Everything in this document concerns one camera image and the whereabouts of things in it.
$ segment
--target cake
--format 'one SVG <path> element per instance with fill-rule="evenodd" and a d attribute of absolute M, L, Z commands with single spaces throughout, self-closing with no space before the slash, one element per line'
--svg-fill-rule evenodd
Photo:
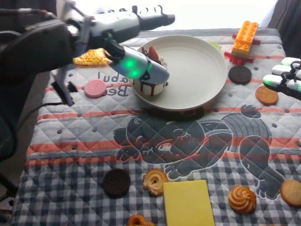
<path fill-rule="evenodd" d="M 167 63 L 165 62 L 164 58 L 158 56 L 153 46 L 149 48 L 148 52 L 142 47 L 142 53 L 152 61 L 155 61 L 156 63 L 162 65 L 167 69 Z M 131 80 L 131 83 L 134 86 L 135 90 L 139 90 L 140 92 L 142 92 L 144 95 L 147 96 L 158 95 L 168 85 L 168 82 L 155 85 L 142 80 Z"/>

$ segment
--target yellow corn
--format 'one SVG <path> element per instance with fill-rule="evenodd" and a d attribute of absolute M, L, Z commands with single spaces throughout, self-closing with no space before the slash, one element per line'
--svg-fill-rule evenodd
<path fill-rule="evenodd" d="M 104 49 L 98 48 L 88 50 L 88 52 L 84 53 L 83 55 L 74 58 L 73 62 L 76 65 L 92 65 L 97 67 L 106 67 L 111 61 L 105 56 Z"/>

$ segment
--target checkered pattern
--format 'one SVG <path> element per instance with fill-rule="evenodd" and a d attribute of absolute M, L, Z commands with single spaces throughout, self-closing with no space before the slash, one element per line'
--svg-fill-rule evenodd
<path fill-rule="evenodd" d="M 234 42 L 231 36 L 199 36 L 199 38 L 222 44 L 222 51 L 230 51 Z M 252 48 L 251 55 L 284 56 L 278 37 L 262 35 L 256 38 L 262 40 L 262 44 Z M 137 38 L 126 44 L 136 48 L 151 39 L 153 38 Z M 253 65 L 247 66 L 252 71 L 253 79 L 262 79 L 264 75 L 270 73 L 272 66 L 280 62 L 281 59 L 257 59 Z M 70 72 L 67 79 L 76 86 L 84 86 L 91 79 L 107 80 L 109 76 L 112 80 L 116 74 L 107 69 L 75 69 Z M 254 92 L 259 86 L 261 84 L 256 82 L 246 86 L 226 83 L 215 105 L 207 107 L 214 110 L 207 111 L 198 122 L 221 121 L 232 113 L 219 111 L 219 108 L 236 109 L 244 105 L 264 108 L 254 97 Z M 118 111 L 143 108 L 145 105 L 133 95 L 130 87 L 127 88 L 125 96 L 114 95 L 114 91 L 109 94 L 92 100 L 86 98 L 83 91 L 79 90 L 73 94 L 75 105 L 72 108 L 49 106 L 40 110 L 15 199 L 13 225 L 124 226 L 133 214 L 141 214 L 147 221 L 157 226 L 166 225 L 163 197 L 150 196 L 143 189 L 142 177 L 149 169 L 166 170 L 171 165 L 150 164 L 141 159 L 129 159 L 125 162 L 118 162 L 115 159 L 120 147 L 114 146 L 114 131 L 126 128 L 133 118 L 132 115 L 117 114 Z M 44 102 L 55 101 L 58 101 L 57 95 L 48 90 Z M 289 109 L 299 109 L 301 104 L 291 97 L 280 95 L 277 107 L 286 111 L 261 113 L 261 120 L 267 125 L 273 137 L 268 166 L 285 179 L 293 178 L 301 181 L 300 150 L 295 143 L 291 143 L 291 140 L 300 139 L 301 120 L 298 113 L 289 113 Z M 84 115 L 95 112 L 104 113 L 104 116 Z M 241 136 L 239 130 L 237 131 L 237 133 L 232 131 L 232 134 Z M 244 135 L 249 130 L 241 129 L 241 131 Z M 258 132 L 262 137 L 267 134 L 267 130 Z M 103 149 L 97 142 L 102 142 L 102 145 L 105 144 L 109 148 Z M 238 149 L 235 151 L 226 149 L 217 162 L 204 169 L 192 169 L 192 165 L 187 165 L 187 169 L 180 169 L 181 164 L 173 164 L 174 172 L 191 171 L 186 176 L 178 173 L 180 176 L 174 181 L 199 179 L 207 181 L 217 226 L 300 224 L 301 210 L 288 206 L 280 195 L 274 200 L 258 195 L 260 192 L 264 195 L 259 189 L 261 181 L 259 182 L 241 163 L 237 152 Z M 131 186 L 123 198 L 110 199 L 103 190 L 102 182 L 105 173 L 116 168 L 129 172 Z M 228 193 L 235 185 L 248 186 L 257 194 L 257 207 L 254 213 L 239 215 L 230 208 Z"/>

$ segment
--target yellow notepad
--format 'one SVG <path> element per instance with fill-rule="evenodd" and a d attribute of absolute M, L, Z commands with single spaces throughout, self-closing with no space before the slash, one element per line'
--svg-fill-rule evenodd
<path fill-rule="evenodd" d="M 163 185 L 167 226 L 214 226 L 205 180 Z"/>

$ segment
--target quilted fabric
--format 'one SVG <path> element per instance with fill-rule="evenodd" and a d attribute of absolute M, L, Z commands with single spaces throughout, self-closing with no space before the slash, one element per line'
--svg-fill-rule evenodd
<path fill-rule="evenodd" d="M 263 106 L 255 98 L 263 76 L 285 57 L 280 38 L 265 31 L 259 29 L 256 38 L 262 43 L 251 49 L 254 63 L 246 64 L 251 82 L 243 86 L 227 80 L 214 101 L 189 112 L 150 109 L 128 79 L 110 68 L 70 70 L 67 82 L 79 90 L 72 93 L 75 105 L 40 109 L 13 225 L 122 226 L 131 215 L 141 214 L 165 226 L 163 197 L 150 196 L 142 186 L 143 175 L 153 168 L 161 168 L 171 182 L 205 179 L 217 226 L 299 224 L 301 210 L 288 206 L 279 189 L 287 179 L 301 180 L 301 103 L 281 93 L 276 106 Z M 152 34 L 124 44 L 138 48 L 155 38 Z M 219 43 L 222 53 L 234 43 L 222 33 L 186 34 Z M 93 79 L 107 83 L 106 96 L 84 95 L 85 84 Z M 56 101 L 49 85 L 44 103 Z M 102 188 L 104 174 L 115 168 L 131 177 L 121 199 L 110 199 Z M 228 193 L 235 185 L 256 193 L 254 213 L 239 215 L 230 208 Z"/>

